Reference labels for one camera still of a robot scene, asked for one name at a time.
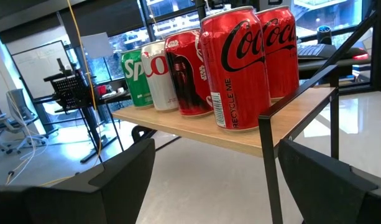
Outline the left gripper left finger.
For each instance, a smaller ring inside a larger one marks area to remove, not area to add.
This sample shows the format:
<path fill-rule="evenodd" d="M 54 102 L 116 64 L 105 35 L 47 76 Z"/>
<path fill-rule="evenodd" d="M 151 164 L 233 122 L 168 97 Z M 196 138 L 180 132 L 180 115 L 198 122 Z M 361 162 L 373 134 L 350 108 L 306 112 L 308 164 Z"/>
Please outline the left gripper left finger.
<path fill-rule="evenodd" d="M 154 161 L 144 139 L 51 187 L 0 185 L 0 224 L 135 224 Z"/>

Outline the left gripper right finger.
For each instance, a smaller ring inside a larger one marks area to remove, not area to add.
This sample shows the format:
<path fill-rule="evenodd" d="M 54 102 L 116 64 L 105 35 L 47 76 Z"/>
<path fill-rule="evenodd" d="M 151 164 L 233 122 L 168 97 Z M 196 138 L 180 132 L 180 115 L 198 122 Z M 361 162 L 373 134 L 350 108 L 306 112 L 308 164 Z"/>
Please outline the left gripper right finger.
<path fill-rule="evenodd" d="M 282 139 L 278 159 L 305 224 L 381 224 L 381 178 Z"/>

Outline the green Sprite can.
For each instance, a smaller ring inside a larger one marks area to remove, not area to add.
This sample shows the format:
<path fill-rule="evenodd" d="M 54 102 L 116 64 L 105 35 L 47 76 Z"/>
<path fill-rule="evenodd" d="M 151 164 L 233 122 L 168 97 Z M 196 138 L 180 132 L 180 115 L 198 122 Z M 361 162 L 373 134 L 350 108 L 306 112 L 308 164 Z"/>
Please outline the green Sprite can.
<path fill-rule="evenodd" d="M 152 95 L 141 60 L 141 49 L 123 52 L 121 66 L 134 106 L 139 109 L 153 107 Z"/>

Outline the silver Diet Coke can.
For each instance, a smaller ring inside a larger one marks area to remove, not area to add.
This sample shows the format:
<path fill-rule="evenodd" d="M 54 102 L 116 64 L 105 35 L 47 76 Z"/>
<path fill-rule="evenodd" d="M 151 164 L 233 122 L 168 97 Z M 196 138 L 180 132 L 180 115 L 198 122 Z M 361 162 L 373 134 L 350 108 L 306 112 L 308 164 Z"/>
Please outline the silver Diet Coke can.
<path fill-rule="evenodd" d="M 177 110 L 178 99 L 165 55 L 165 41 L 143 45 L 140 56 L 154 108 L 162 112 Z"/>

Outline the red Coca-Cola can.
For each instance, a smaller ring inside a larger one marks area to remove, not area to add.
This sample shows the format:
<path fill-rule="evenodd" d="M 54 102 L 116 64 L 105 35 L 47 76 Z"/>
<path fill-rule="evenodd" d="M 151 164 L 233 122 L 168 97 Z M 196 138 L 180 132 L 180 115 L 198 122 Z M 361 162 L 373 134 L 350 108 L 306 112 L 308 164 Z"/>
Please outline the red Coca-Cola can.
<path fill-rule="evenodd" d="M 262 25 L 270 98 L 278 101 L 299 87 L 295 17 L 289 6 L 256 16 Z"/>
<path fill-rule="evenodd" d="M 198 28 L 165 39 L 165 54 L 182 116 L 197 118 L 213 112 Z"/>
<path fill-rule="evenodd" d="M 252 6 L 201 20 L 201 50 L 216 124 L 230 132 L 259 127 L 270 107 L 262 25 Z"/>

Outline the black tripod stand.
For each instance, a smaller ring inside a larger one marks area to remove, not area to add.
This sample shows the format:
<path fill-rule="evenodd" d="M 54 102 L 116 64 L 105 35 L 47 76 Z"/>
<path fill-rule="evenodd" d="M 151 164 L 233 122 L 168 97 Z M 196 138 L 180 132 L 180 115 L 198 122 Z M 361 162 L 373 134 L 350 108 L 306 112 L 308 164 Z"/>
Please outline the black tripod stand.
<path fill-rule="evenodd" d="M 98 128 L 100 128 L 101 125 L 104 123 L 96 121 L 96 116 L 91 111 L 90 107 L 82 107 L 80 109 L 80 112 L 92 143 L 91 152 L 80 160 L 81 164 L 85 164 L 98 154 L 99 149 L 103 150 L 105 147 L 109 146 L 114 140 L 116 140 L 117 136 L 108 138 L 105 134 L 103 134 L 102 136 L 99 135 Z"/>

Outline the grey office chair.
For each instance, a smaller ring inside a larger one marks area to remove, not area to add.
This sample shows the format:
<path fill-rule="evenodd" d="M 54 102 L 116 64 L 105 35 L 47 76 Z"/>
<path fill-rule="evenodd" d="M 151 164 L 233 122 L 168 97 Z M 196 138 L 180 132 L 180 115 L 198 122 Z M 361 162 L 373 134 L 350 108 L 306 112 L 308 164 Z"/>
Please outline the grey office chair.
<path fill-rule="evenodd" d="M 12 134 L 22 133 L 23 140 L 1 142 L 0 150 L 6 154 L 16 151 L 21 153 L 23 147 L 39 147 L 47 143 L 47 137 L 42 134 L 31 134 L 29 126 L 38 120 L 38 116 L 27 106 L 23 89 L 10 90 L 6 93 L 10 116 L 0 109 L 0 135 L 7 131 Z"/>

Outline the black perforated metal panel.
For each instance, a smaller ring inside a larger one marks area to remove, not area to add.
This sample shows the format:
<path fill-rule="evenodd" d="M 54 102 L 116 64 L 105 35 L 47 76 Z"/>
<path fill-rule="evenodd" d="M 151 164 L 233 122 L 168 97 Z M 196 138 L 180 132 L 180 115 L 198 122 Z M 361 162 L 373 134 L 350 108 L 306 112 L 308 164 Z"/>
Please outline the black perforated metal panel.
<path fill-rule="evenodd" d="M 68 78 L 53 80 L 51 84 L 55 91 L 53 99 L 64 111 L 91 105 L 90 88 L 81 76 L 74 75 Z"/>

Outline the light wooden board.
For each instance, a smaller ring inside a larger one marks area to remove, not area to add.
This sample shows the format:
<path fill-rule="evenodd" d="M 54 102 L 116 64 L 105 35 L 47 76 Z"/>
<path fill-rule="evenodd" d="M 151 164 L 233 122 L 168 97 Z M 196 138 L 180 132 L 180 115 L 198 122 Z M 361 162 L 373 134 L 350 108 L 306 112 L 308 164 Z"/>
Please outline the light wooden board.
<path fill-rule="evenodd" d="M 337 66 L 329 65 L 293 93 L 259 116 L 259 128 L 251 132 L 229 132 L 218 127 L 212 115 L 184 118 L 179 112 L 139 110 L 133 106 L 114 112 L 114 118 L 146 128 L 175 134 L 233 151 L 261 157 L 269 193 L 273 224 L 283 224 L 275 160 L 281 139 L 294 140 L 324 109 L 330 106 L 331 157 L 339 157 L 339 78 Z"/>

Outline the white whiteboard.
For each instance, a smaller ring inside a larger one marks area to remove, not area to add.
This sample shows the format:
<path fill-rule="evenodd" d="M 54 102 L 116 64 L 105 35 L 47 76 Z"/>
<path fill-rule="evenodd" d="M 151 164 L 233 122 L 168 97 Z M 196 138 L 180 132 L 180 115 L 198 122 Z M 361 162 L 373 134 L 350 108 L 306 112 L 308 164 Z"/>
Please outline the white whiteboard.
<path fill-rule="evenodd" d="M 29 95 L 35 100 L 54 93 L 50 82 L 44 78 L 60 73 L 57 59 L 63 66 L 71 65 L 61 40 L 12 55 Z"/>

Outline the black computer mouse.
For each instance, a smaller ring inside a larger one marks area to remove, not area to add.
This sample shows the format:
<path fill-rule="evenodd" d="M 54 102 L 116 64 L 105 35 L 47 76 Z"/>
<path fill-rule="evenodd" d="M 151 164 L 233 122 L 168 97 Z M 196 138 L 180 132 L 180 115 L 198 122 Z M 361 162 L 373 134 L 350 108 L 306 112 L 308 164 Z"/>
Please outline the black computer mouse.
<path fill-rule="evenodd" d="M 341 60 L 367 60 L 369 54 L 360 47 L 351 47 L 342 57 Z"/>

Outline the black keyboard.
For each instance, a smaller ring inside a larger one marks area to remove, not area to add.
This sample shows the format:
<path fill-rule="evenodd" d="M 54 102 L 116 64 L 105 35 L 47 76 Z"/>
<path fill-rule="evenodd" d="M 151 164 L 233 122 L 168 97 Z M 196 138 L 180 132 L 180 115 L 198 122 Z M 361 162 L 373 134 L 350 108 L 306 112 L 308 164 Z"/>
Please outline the black keyboard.
<path fill-rule="evenodd" d="M 334 45 L 328 44 L 299 45 L 297 47 L 298 58 L 302 59 L 328 59 L 336 50 Z"/>

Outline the white paper sheet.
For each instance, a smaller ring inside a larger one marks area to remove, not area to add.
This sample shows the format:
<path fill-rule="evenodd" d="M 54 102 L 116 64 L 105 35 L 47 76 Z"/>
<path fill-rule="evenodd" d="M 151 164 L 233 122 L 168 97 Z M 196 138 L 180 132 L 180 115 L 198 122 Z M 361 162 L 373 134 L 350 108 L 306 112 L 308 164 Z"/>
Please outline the white paper sheet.
<path fill-rule="evenodd" d="M 81 42 L 90 59 L 107 57 L 113 54 L 106 32 L 81 36 Z"/>

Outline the round blue-topped black device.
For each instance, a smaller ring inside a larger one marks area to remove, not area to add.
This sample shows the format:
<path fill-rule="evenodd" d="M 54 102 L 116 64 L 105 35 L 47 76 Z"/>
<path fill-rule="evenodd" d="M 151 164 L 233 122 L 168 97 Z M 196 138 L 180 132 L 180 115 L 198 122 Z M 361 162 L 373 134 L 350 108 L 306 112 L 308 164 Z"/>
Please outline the round blue-topped black device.
<path fill-rule="evenodd" d="M 332 44 L 331 28 L 329 26 L 319 26 L 317 28 L 317 41 L 318 44 Z"/>

